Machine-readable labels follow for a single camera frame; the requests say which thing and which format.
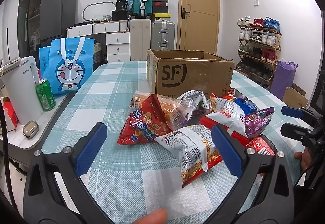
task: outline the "sf express logo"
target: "sf express logo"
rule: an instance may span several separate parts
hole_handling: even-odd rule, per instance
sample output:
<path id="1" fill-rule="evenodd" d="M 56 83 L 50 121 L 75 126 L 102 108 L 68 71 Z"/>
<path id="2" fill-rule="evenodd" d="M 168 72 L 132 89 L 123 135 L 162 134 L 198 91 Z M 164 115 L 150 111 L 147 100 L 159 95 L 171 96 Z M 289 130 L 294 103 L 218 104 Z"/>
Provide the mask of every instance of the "sf express logo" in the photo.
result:
<path id="1" fill-rule="evenodd" d="M 175 66 L 163 66 L 162 67 L 163 77 L 166 83 L 162 82 L 162 86 L 165 88 L 174 88 L 181 85 L 187 74 L 186 64 L 175 65 Z"/>

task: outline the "blue tote bag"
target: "blue tote bag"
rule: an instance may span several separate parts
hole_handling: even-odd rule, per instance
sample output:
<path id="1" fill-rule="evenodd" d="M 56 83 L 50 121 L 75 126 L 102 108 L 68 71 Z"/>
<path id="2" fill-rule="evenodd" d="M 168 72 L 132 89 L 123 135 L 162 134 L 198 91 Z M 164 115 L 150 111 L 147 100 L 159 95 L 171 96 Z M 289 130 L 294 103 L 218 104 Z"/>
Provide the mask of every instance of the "blue tote bag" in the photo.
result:
<path id="1" fill-rule="evenodd" d="M 52 40 L 40 48 L 42 78 L 50 82 L 53 94 L 77 91 L 93 72 L 94 39 L 85 37 Z"/>

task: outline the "purple snack bag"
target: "purple snack bag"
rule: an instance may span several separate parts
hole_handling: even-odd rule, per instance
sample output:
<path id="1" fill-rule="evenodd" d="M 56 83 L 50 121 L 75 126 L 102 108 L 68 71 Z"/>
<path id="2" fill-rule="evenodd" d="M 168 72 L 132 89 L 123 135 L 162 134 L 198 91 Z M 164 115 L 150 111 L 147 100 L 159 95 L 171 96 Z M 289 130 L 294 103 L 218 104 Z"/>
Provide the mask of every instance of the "purple snack bag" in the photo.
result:
<path id="1" fill-rule="evenodd" d="M 259 136 L 271 121 L 274 107 L 263 109 L 245 117 L 245 133 L 251 140 Z"/>

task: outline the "green soda can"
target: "green soda can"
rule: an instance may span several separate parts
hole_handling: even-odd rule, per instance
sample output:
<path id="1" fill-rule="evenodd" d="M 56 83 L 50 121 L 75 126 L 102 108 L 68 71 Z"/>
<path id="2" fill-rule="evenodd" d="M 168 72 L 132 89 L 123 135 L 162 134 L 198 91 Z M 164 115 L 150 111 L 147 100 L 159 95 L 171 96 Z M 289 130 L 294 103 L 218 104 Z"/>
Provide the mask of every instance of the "green soda can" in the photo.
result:
<path id="1" fill-rule="evenodd" d="M 36 83 L 36 92 L 44 110 L 48 111 L 55 107 L 55 98 L 47 79 L 41 79 Z"/>

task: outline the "metal screw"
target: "metal screw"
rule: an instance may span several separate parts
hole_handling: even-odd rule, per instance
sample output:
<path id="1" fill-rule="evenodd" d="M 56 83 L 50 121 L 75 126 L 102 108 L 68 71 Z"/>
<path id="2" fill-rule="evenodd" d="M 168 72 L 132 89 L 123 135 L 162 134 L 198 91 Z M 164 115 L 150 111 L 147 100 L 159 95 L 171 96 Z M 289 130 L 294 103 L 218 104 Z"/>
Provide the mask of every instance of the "metal screw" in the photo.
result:
<path id="1" fill-rule="evenodd" d="M 41 151 L 40 150 L 36 150 L 35 152 L 34 152 L 34 156 L 40 156 L 41 155 Z"/>
<path id="2" fill-rule="evenodd" d="M 247 152 L 248 154 L 255 154 L 255 150 L 254 150 L 253 148 L 247 148 L 247 149 L 246 149 L 246 152 Z"/>
<path id="3" fill-rule="evenodd" d="M 278 155 L 278 157 L 281 157 L 281 158 L 284 157 L 284 153 L 282 151 L 278 151 L 277 155 Z"/>
<path id="4" fill-rule="evenodd" d="M 72 150 L 72 148 L 71 148 L 70 146 L 67 146 L 67 147 L 64 147 L 64 148 L 63 148 L 63 152 L 64 152 L 65 154 L 70 153 L 71 150 Z"/>

